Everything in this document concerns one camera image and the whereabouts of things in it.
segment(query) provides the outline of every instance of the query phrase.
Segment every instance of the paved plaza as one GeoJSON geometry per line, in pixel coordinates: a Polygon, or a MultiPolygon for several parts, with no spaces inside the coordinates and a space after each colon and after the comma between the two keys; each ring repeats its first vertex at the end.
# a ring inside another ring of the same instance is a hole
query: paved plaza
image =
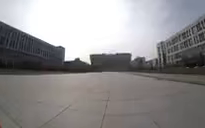
{"type": "Polygon", "coordinates": [[[2,128],[205,128],[205,86],[129,73],[0,75],[2,128]]]}

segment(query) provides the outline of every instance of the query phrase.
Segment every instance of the sky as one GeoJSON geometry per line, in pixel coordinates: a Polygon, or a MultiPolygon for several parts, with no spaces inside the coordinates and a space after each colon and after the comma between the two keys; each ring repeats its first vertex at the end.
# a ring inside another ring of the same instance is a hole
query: sky
{"type": "Polygon", "coordinates": [[[205,0],[0,0],[0,21],[87,62],[94,53],[155,58],[158,42],[204,13],[205,0]]]}

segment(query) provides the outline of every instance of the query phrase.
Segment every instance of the white building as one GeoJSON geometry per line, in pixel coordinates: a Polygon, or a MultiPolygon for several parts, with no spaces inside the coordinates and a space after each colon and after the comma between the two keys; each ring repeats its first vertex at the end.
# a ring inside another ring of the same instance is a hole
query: white building
{"type": "Polygon", "coordinates": [[[205,64],[205,14],[166,41],[157,44],[159,66],[182,63],[182,56],[191,49],[202,53],[205,64]]]}

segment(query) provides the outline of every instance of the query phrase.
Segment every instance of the building facade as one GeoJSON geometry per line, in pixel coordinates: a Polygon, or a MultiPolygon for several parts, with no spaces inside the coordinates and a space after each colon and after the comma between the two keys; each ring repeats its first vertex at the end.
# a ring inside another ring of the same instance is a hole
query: building facade
{"type": "Polygon", "coordinates": [[[143,69],[146,65],[145,57],[136,57],[134,60],[130,62],[132,69],[143,69]]]}
{"type": "Polygon", "coordinates": [[[0,66],[13,68],[58,67],[65,49],[0,22],[0,66]]]}
{"type": "Polygon", "coordinates": [[[158,43],[157,51],[160,67],[175,64],[185,65],[188,62],[196,64],[198,62],[195,59],[203,61],[205,65],[205,14],[166,41],[158,43]]]}
{"type": "Polygon", "coordinates": [[[126,71],[131,62],[130,53],[90,55],[91,66],[98,71],[126,71]]]}
{"type": "Polygon", "coordinates": [[[154,59],[146,61],[146,68],[152,69],[152,70],[157,69],[158,68],[158,59],[154,58],[154,59]]]}

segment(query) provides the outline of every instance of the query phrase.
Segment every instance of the pavement joint line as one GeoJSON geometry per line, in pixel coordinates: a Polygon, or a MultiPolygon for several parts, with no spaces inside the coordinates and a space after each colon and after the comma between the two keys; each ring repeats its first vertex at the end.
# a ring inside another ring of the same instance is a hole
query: pavement joint line
{"type": "Polygon", "coordinates": [[[0,105],[0,110],[2,113],[4,113],[15,125],[17,125],[19,128],[22,128],[22,125],[19,124],[16,119],[14,119],[10,114],[9,112],[7,112],[6,110],[3,109],[3,107],[1,107],[0,105]]]}
{"type": "Polygon", "coordinates": [[[42,124],[39,128],[44,127],[45,125],[49,124],[52,120],[54,120],[55,118],[57,118],[59,115],[61,115],[63,112],[65,112],[68,108],[70,108],[72,105],[68,105],[67,107],[65,107],[64,109],[62,109],[62,111],[60,111],[57,115],[55,115],[54,117],[52,117],[51,119],[49,119],[47,122],[45,122],[44,124],[42,124]]]}
{"type": "Polygon", "coordinates": [[[103,128],[104,119],[105,119],[105,116],[106,116],[106,112],[107,112],[107,107],[108,107],[108,102],[109,101],[110,101],[110,92],[108,92],[108,98],[107,98],[106,106],[105,106],[105,109],[104,109],[104,114],[103,114],[103,117],[102,117],[100,128],[103,128]]]}
{"type": "Polygon", "coordinates": [[[153,120],[153,123],[156,125],[157,128],[161,128],[160,125],[155,120],[153,120]]]}

